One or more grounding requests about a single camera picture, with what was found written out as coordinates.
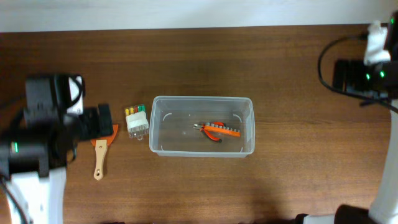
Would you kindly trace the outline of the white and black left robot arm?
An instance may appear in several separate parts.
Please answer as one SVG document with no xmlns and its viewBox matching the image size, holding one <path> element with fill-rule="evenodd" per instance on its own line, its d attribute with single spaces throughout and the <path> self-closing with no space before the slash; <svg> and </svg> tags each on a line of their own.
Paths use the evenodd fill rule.
<svg viewBox="0 0 398 224">
<path fill-rule="evenodd" d="M 115 133 L 109 105 L 83 107 L 77 74 L 31 77 L 27 106 L 1 133 L 1 190 L 13 223 L 62 223 L 67 165 L 80 141 Z"/>
</svg>

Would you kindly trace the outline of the red handled small pliers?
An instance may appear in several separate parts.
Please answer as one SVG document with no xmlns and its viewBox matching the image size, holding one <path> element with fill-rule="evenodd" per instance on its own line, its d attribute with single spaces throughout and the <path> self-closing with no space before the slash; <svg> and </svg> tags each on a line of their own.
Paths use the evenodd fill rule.
<svg viewBox="0 0 398 224">
<path fill-rule="evenodd" d="M 205 125 L 207 126 L 226 126 L 225 123 L 216 121 L 216 122 L 212 122 L 212 123 L 205 123 L 205 124 L 194 124 L 193 128 L 199 130 L 205 137 L 207 137 L 209 140 L 213 141 L 213 142 L 217 142 L 217 143 L 221 143 L 222 139 L 215 137 L 214 135 L 212 135 L 209 131 L 205 130 Z"/>
</svg>

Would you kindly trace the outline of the orange scraper with wooden handle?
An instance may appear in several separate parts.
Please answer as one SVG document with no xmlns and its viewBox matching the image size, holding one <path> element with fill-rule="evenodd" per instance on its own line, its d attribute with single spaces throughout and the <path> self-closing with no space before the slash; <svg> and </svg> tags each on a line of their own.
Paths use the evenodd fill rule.
<svg viewBox="0 0 398 224">
<path fill-rule="evenodd" d="M 118 132 L 119 125 L 113 125 L 113 134 L 110 136 L 100 137 L 98 139 L 92 139 L 91 145 L 95 148 L 96 154 L 96 165 L 93 177 L 96 180 L 101 180 L 104 176 L 104 160 L 106 157 L 106 153 L 110 144 L 114 141 L 116 134 Z"/>
</svg>

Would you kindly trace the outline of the clear plastic storage container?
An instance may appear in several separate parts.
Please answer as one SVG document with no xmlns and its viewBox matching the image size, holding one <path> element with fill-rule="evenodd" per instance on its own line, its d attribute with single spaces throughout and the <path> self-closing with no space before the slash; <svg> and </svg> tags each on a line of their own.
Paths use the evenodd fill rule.
<svg viewBox="0 0 398 224">
<path fill-rule="evenodd" d="M 225 96 L 157 96 L 149 147 L 159 156 L 244 158 L 256 145 L 251 99 Z"/>
</svg>

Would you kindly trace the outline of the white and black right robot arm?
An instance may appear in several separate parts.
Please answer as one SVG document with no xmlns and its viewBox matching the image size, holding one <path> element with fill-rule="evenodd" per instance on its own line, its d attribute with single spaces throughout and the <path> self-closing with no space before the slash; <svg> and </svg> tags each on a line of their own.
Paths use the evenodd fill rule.
<svg viewBox="0 0 398 224">
<path fill-rule="evenodd" d="M 349 40 L 364 40 L 361 60 L 339 59 L 335 62 L 332 83 L 322 74 L 322 62 L 334 46 Z M 387 24 L 374 21 L 366 32 L 330 42 L 317 62 L 318 79 L 328 90 L 360 100 L 362 107 L 379 105 L 391 116 L 389 138 L 382 177 L 369 208 L 341 204 L 331 215 L 299 214 L 293 223 L 387 223 L 397 224 L 397 12 Z"/>
</svg>

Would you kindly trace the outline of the clear case of coloured screwdrivers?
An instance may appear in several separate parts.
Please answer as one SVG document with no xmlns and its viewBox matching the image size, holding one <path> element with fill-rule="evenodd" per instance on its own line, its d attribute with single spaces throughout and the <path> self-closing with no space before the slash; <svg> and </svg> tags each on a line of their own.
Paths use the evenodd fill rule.
<svg viewBox="0 0 398 224">
<path fill-rule="evenodd" d="M 138 141 L 143 140 L 144 136 L 149 133 L 149 121 L 145 105 L 129 106 L 124 109 L 124 113 L 129 137 Z"/>
</svg>

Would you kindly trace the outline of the orange holder of drill bits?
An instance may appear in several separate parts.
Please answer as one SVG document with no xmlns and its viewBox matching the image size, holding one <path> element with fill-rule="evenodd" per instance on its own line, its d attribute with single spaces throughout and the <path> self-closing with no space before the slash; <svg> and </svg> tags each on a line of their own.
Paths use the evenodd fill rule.
<svg viewBox="0 0 398 224">
<path fill-rule="evenodd" d="M 214 133 L 220 133 L 220 134 L 225 134 L 228 136 L 233 136 L 233 137 L 240 137 L 241 133 L 240 130 L 238 129 L 234 129 L 234 128 L 230 128 L 227 126 L 207 126 L 205 125 L 205 130 L 209 131 L 209 132 L 214 132 Z"/>
</svg>

